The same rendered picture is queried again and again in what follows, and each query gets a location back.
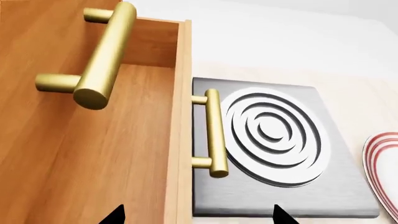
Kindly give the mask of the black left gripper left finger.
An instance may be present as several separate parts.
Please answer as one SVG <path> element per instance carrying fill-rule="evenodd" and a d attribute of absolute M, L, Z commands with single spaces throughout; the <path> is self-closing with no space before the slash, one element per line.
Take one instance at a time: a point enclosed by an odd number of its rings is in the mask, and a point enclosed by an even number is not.
<path fill-rule="evenodd" d="M 98 224 L 124 224 L 124 222 L 125 222 L 124 205 L 119 205 Z"/>

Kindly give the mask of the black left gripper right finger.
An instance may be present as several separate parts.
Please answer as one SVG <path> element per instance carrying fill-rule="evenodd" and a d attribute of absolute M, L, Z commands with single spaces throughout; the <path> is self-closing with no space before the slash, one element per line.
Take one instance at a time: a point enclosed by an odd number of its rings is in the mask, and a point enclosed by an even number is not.
<path fill-rule="evenodd" d="M 274 205 L 273 222 L 274 224 L 299 224 L 299 222 L 278 205 Z"/>

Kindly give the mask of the open wooden drawer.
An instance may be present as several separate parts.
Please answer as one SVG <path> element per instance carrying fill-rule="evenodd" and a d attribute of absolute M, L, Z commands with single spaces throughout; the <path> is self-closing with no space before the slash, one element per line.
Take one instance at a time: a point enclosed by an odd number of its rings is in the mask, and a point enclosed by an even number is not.
<path fill-rule="evenodd" d="M 190 21 L 139 19 L 135 60 L 124 62 L 108 106 L 96 117 L 93 203 L 124 205 L 127 224 L 176 224 L 180 107 L 190 79 Z"/>

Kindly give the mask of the wooden cabinet drawer front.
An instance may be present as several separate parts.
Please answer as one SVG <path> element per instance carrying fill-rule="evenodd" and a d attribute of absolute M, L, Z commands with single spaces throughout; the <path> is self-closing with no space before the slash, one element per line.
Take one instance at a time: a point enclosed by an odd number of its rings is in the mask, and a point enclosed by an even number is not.
<path fill-rule="evenodd" d="M 86 7 L 120 0 L 0 0 L 0 224 L 98 224 L 114 210 L 90 174 L 101 111 L 37 91 L 40 73 L 81 74 L 100 38 Z"/>

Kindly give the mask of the grey square hotplate base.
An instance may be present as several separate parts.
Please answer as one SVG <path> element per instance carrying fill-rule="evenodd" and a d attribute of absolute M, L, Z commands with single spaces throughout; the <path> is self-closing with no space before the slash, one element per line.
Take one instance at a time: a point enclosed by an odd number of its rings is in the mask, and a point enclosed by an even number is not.
<path fill-rule="evenodd" d="M 192 93 L 219 91 L 220 100 L 244 88 L 264 87 L 293 96 L 307 106 L 325 127 L 331 144 L 326 171 L 300 187 L 278 187 L 253 179 L 228 158 L 229 174 L 216 179 L 203 169 L 193 170 L 193 215 L 196 217 L 270 217 L 278 205 L 295 217 L 374 218 L 376 199 L 354 162 L 317 89 L 309 86 L 194 78 Z"/>

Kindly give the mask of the white ringed burner disc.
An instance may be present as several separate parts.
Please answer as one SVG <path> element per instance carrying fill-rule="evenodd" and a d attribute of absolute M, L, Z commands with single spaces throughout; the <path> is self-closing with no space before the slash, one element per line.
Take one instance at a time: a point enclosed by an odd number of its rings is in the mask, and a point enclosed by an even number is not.
<path fill-rule="evenodd" d="M 249 87 L 221 102 L 230 161 L 253 179 L 278 187 L 300 187 L 321 176 L 331 144 L 318 117 L 291 95 Z"/>

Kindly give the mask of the white plate with red rings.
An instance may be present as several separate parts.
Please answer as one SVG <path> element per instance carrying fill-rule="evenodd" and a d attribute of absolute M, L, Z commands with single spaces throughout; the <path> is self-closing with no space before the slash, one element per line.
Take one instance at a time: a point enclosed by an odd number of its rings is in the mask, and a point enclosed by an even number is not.
<path fill-rule="evenodd" d="M 368 137 L 362 151 L 363 169 L 375 196 L 398 224 L 398 132 Z"/>

